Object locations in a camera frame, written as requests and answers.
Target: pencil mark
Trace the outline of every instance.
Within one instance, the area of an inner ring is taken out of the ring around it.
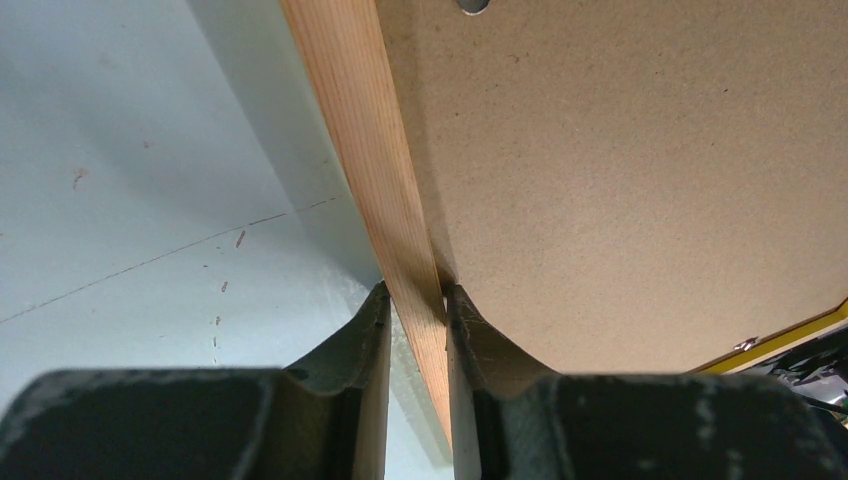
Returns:
[[[9,320],[14,320],[15,318],[18,318],[18,317],[20,317],[20,316],[22,316],[22,315],[26,315],[27,313],[32,312],[33,310],[37,310],[37,309],[39,309],[39,308],[41,308],[41,307],[46,307],[47,305],[50,305],[51,303],[58,302],[59,300],[62,300],[62,299],[67,298],[67,297],[70,297],[71,295],[74,295],[74,294],[76,294],[76,293],[79,293],[79,292],[81,292],[81,291],[85,290],[86,288],[93,287],[93,286],[95,286],[95,285],[97,285],[97,284],[100,284],[100,283],[103,283],[103,282],[105,282],[105,281],[107,281],[107,280],[111,280],[111,279],[113,279],[113,278],[117,277],[118,275],[123,275],[123,274],[125,274],[125,273],[127,273],[127,272],[130,272],[130,271],[135,270],[136,268],[143,267],[143,266],[148,265],[148,264],[150,264],[150,263],[156,262],[156,261],[158,261],[158,260],[161,260],[161,259],[163,259],[163,258],[165,258],[165,257],[168,257],[168,256],[170,256],[170,255],[173,255],[173,254],[175,254],[175,253],[179,253],[179,252],[181,252],[181,251],[183,251],[183,250],[185,250],[185,249],[187,249],[187,248],[191,248],[191,247],[193,247],[193,246],[195,246],[195,245],[199,245],[199,244],[201,244],[201,243],[203,243],[203,242],[206,242],[206,241],[208,241],[208,240],[212,240],[213,238],[218,238],[218,237],[220,237],[221,235],[226,235],[226,234],[228,234],[228,233],[232,233],[232,232],[235,232],[235,231],[237,231],[237,230],[244,230],[245,228],[247,228],[247,227],[249,227],[249,226],[252,226],[252,225],[256,225],[257,223],[267,222],[267,221],[269,221],[269,220],[274,220],[275,218],[284,217],[284,216],[286,216],[286,215],[288,215],[288,214],[290,214],[290,213],[298,213],[298,212],[302,212],[302,211],[305,211],[305,210],[309,210],[310,208],[317,207],[318,205],[323,205],[323,204],[325,204],[325,203],[332,202],[332,201],[333,201],[333,200],[335,200],[335,199],[336,199],[336,197],[328,198],[327,200],[324,200],[324,201],[322,201],[322,202],[318,202],[318,203],[316,203],[316,204],[314,204],[314,205],[310,205],[310,206],[308,206],[308,207],[306,207],[306,208],[302,208],[302,209],[300,209],[300,210],[295,210],[295,211],[293,211],[293,212],[281,213],[281,214],[279,214],[279,215],[274,215],[274,216],[271,216],[271,217],[268,217],[268,218],[263,218],[263,219],[261,219],[261,220],[256,220],[255,222],[248,223],[247,225],[241,225],[241,226],[238,226],[238,227],[235,227],[235,228],[231,228],[231,229],[229,229],[229,230],[224,230],[223,232],[216,233],[216,234],[214,234],[214,235],[209,235],[208,237],[206,237],[206,238],[202,238],[202,239],[200,239],[200,240],[197,240],[196,242],[189,243],[188,245],[184,245],[184,246],[182,246],[182,247],[180,247],[180,248],[177,248],[177,249],[171,250],[171,251],[169,251],[169,252],[167,252],[167,253],[163,253],[162,255],[159,255],[158,257],[154,257],[154,258],[151,258],[150,260],[145,260],[145,261],[143,261],[143,262],[141,262],[141,263],[138,263],[138,264],[136,264],[136,265],[133,265],[133,266],[131,266],[131,267],[127,267],[127,268],[125,268],[125,269],[123,269],[123,270],[121,270],[121,271],[119,271],[119,272],[115,272],[115,273],[112,273],[112,274],[106,275],[106,276],[105,276],[105,277],[103,277],[103,278],[100,278],[100,279],[98,279],[98,280],[95,280],[95,281],[93,281],[93,282],[91,282],[91,283],[87,283],[87,284],[85,284],[85,285],[83,285],[83,286],[81,286],[81,287],[79,287],[79,288],[75,288],[75,289],[71,290],[70,292],[67,292],[67,293],[64,293],[64,294],[62,294],[62,295],[59,295],[58,297],[51,298],[50,300],[47,300],[47,301],[44,301],[44,302],[39,303],[38,305],[33,305],[32,307],[29,307],[29,308],[27,308],[27,309],[25,309],[25,310],[21,310],[21,311],[20,311],[20,312],[18,312],[18,313],[15,313],[15,314],[13,314],[13,315],[11,315],[11,316],[9,316],[9,317],[6,317],[6,318],[4,318],[4,319],[0,320],[0,325],[2,325],[2,324],[4,324],[4,323],[8,322]]]
[[[332,202],[332,201],[333,201],[333,200],[335,200],[335,199],[336,199],[336,197],[328,198],[327,200],[324,200],[324,201],[321,201],[321,202],[318,202],[318,203],[312,204],[312,205],[310,205],[310,206],[308,206],[308,207],[300,208],[300,209],[295,210],[295,211],[293,211],[293,212],[281,213],[281,214],[279,214],[279,215],[274,215],[273,217],[263,218],[262,220],[257,220],[257,221],[255,221],[255,222],[253,222],[253,223],[248,223],[248,224],[247,224],[247,226],[252,227],[252,226],[254,226],[254,225],[256,225],[256,224],[259,224],[259,223],[262,223],[262,222],[267,222],[268,220],[274,220],[275,218],[280,218],[280,217],[285,217],[286,215],[291,215],[292,213],[305,212],[306,210],[309,210],[310,208],[314,208],[314,207],[317,207],[318,205],[323,205],[323,204],[325,204],[325,203],[330,203],[330,202]]]
[[[88,169],[86,168],[78,168],[74,170],[74,185],[71,187],[73,191],[77,190],[77,183],[79,183],[80,179],[86,175],[88,175]]]

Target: yellow edge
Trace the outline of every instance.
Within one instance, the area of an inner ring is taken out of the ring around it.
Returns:
[[[699,373],[735,373],[752,367],[764,360],[796,347],[804,342],[812,340],[827,332],[848,323],[848,301],[843,302],[835,311],[815,320],[804,323],[788,332],[770,338],[747,352],[741,352],[725,360],[712,365],[708,364],[698,368]]]

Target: light blue wall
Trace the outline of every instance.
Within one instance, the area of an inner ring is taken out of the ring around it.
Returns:
[[[0,3],[0,142],[0,410],[55,368],[287,365],[379,280],[276,0]],[[386,478],[451,478],[392,343]]]

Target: wooden board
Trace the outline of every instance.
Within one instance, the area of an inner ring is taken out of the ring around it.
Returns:
[[[848,3],[380,0],[434,247],[566,371],[684,371],[848,294]]]
[[[450,441],[444,303],[375,5],[281,3]]]

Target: black clamp jaw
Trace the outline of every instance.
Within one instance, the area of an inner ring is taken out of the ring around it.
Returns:
[[[445,295],[457,479],[848,478],[848,432],[768,378],[562,375]],[[389,302],[282,370],[47,374],[0,422],[0,478],[382,478]]]

